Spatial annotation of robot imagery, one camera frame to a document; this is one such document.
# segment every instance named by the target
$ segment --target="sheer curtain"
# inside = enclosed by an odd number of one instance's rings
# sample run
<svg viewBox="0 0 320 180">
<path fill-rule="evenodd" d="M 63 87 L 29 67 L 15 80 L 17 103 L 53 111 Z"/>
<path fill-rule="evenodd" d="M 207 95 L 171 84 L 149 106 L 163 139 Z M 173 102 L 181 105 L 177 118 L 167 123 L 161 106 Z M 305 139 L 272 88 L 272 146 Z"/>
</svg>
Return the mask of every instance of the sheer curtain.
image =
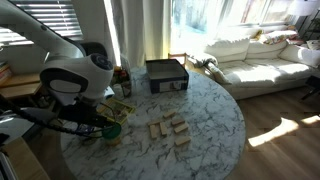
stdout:
<svg viewBox="0 0 320 180">
<path fill-rule="evenodd" d="M 131 67 L 166 58 L 170 48 L 170 0 L 111 0 L 119 48 Z"/>
<path fill-rule="evenodd" d="M 227 5 L 225 0 L 172 0 L 171 49 L 202 50 L 220 31 Z"/>
</svg>

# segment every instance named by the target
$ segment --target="sunlight on floor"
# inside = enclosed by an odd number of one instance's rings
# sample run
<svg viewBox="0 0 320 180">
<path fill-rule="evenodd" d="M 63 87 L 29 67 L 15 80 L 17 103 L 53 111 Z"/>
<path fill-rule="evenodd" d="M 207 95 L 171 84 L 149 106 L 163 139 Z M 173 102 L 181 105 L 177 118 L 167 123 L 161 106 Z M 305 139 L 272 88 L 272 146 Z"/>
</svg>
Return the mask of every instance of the sunlight on floor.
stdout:
<svg viewBox="0 0 320 180">
<path fill-rule="evenodd" d="M 317 121 L 320 121 L 319 116 L 312 116 L 312 117 L 308 117 L 305 119 L 302 119 L 301 122 L 305 123 L 305 124 L 313 124 Z"/>
<path fill-rule="evenodd" d="M 320 121 L 320 118 L 317 115 L 301 120 L 302 123 L 309 124 L 309 125 L 318 121 Z M 281 117 L 281 124 L 279 126 L 277 126 L 273 130 L 265 134 L 262 134 L 257 137 L 249 138 L 249 143 L 251 144 L 251 146 L 256 147 L 266 142 L 269 142 L 277 137 L 283 136 L 287 133 L 297 130 L 298 128 L 299 128 L 299 125 L 294 120 L 285 119 Z"/>
</svg>

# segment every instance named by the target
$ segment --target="white marble tabletop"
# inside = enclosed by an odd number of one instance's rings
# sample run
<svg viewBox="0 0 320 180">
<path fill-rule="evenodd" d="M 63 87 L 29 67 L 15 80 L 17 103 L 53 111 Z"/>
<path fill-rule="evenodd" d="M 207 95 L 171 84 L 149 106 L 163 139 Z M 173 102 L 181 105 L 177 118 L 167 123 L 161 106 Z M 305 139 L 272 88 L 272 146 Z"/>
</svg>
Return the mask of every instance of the white marble tabletop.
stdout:
<svg viewBox="0 0 320 180">
<path fill-rule="evenodd" d="M 61 135 L 68 167 L 77 179 L 223 179 L 239 161 L 245 142 L 245 123 L 235 100 L 220 85 L 188 72 L 187 90 L 151 94 L 145 68 L 133 69 L 133 94 L 124 101 L 136 111 L 123 125 L 121 144 L 106 146 L 104 139 L 83 146 L 79 137 Z M 152 140 L 147 122 L 175 109 L 187 131 Z M 177 137 L 191 142 L 175 146 Z"/>
</svg>

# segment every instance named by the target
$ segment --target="wall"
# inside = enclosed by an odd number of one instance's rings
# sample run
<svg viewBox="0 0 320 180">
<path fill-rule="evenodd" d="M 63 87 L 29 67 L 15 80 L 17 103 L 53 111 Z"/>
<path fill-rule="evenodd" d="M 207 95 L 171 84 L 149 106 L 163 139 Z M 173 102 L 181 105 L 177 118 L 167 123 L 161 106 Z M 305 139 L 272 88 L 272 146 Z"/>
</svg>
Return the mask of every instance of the wall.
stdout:
<svg viewBox="0 0 320 180">
<path fill-rule="evenodd" d="M 99 42 L 114 59 L 103 0 L 72 0 L 83 32 L 83 42 Z M 6 47 L 0 51 L 0 61 L 8 61 L 13 73 L 40 72 L 46 52 L 37 45 Z"/>
</svg>

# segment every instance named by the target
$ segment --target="couch cushion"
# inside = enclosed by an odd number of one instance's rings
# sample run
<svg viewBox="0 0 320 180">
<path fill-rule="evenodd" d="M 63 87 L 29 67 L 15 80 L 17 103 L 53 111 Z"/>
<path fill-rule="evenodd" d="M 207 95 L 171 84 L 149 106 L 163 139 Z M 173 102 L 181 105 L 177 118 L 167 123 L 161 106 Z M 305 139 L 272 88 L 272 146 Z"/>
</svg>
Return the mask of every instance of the couch cushion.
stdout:
<svg viewBox="0 0 320 180">
<path fill-rule="evenodd" d="M 188 60 L 195 68 L 200 68 L 208 62 L 212 62 L 216 66 L 218 65 L 217 58 L 207 53 L 188 52 Z"/>
<path fill-rule="evenodd" d="M 320 51 L 305 47 L 288 45 L 280 54 L 281 59 L 306 64 L 317 68 L 320 64 Z"/>
<path fill-rule="evenodd" d="M 247 53 L 246 59 L 277 59 L 283 49 L 262 52 L 262 53 Z"/>
<path fill-rule="evenodd" d="M 219 69 L 236 87 L 271 87 L 279 73 L 268 67 L 257 67 L 243 61 L 219 64 Z"/>
<path fill-rule="evenodd" d="M 311 50 L 320 50 L 320 40 L 309 40 L 307 46 Z"/>
<path fill-rule="evenodd" d="M 215 56 L 218 62 L 228 62 L 244 60 L 249 46 L 249 38 L 236 40 L 218 40 L 205 47 L 204 52 Z M 231 56 L 232 58 L 223 59 L 222 57 Z"/>
<path fill-rule="evenodd" d="M 277 72 L 275 80 L 297 80 L 309 77 L 316 69 L 301 63 L 282 59 L 248 59 L 247 64 L 254 67 L 266 67 Z"/>
<path fill-rule="evenodd" d="M 286 39 L 293 39 L 298 36 L 298 33 L 293 30 L 273 31 L 268 34 L 262 34 L 259 41 L 265 44 L 277 44 Z"/>
<path fill-rule="evenodd" d="M 248 47 L 248 53 L 264 53 L 264 52 L 272 52 L 277 50 L 283 50 L 288 45 L 287 41 L 283 41 L 278 44 L 263 44 L 259 41 L 250 41 Z"/>
<path fill-rule="evenodd" d="M 216 82 L 218 82 L 219 84 L 231 84 L 231 82 L 223 74 L 223 72 L 213 63 L 208 63 L 206 67 L 212 73 Z"/>
</svg>

